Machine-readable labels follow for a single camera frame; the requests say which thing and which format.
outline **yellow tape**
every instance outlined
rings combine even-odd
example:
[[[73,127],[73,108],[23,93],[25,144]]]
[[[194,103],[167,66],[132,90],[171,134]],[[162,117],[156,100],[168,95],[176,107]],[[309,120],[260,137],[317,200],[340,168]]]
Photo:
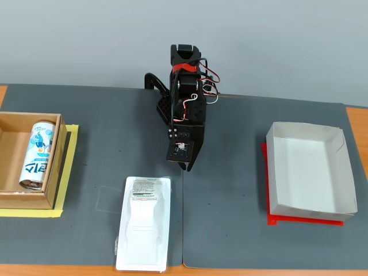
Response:
[[[0,217],[60,217],[63,213],[65,195],[67,193],[71,165],[78,136],[78,125],[66,125],[70,133],[67,155],[65,157],[64,169],[60,179],[59,191],[57,192],[55,207],[53,210],[31,210],[31,209],[0,209]]]

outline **table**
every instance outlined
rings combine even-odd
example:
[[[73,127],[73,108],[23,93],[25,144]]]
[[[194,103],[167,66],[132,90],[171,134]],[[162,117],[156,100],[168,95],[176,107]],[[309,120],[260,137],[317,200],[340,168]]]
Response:
[[[6,87],[0,87],[0,105],[6,93]],[[359,154],[365,172],[368,175],[368,110],[347,108],[347,113],[353,129]],[[0,264],[0,272],[6,275],[118,275],[114,267],[110,266],[31,266],[16,264]],[[368,271],[295,271],[295,270],[214,270],[189,269],[183,265],[170,267],[169,275],[368,275]]]

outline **gray mat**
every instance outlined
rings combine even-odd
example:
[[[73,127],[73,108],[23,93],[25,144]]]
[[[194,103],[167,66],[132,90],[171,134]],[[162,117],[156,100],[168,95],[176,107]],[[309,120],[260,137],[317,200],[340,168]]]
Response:
[[[2,111],[61,113],[79,134],[61,218],[0,218],[0,263],[113,265],[125,179],[172,179],[168,264],[182,263],[182,170],[157,91],[10,85]]]
[[[358,213],[344,227],[267,226],[265,160],[274,121],[344,130]],[[345,106],[242,97],[208,107],[205,142],[184,173],[183,262],[229,269],[368,269],[368,184]]]

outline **cartoon character print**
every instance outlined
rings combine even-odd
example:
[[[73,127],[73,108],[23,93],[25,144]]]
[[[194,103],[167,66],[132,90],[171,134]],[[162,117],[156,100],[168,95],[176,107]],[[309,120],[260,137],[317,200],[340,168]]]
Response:
[[[50,131],[49,129],[46,130],[46,135],[48,135],[48,138],[49,138],[48,145],[45,144],[44,138],[42,137],[40,132],[38,132],[36,135],[33,135],[33,134],[34,133],[32,132],[31,138],[29,140],[27,151],[29,151],[34,146],[36,146],[38,156],[40,156],[40,157],[49,157],[50,152],[51,152],[51,147],[52,147],[53,132]]]

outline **barcode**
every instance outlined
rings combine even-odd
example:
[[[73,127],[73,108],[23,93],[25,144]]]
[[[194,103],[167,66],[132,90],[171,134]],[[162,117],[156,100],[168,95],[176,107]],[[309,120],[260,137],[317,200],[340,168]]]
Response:
[[[135,197],[154,197],[153,194],[135,194]]]

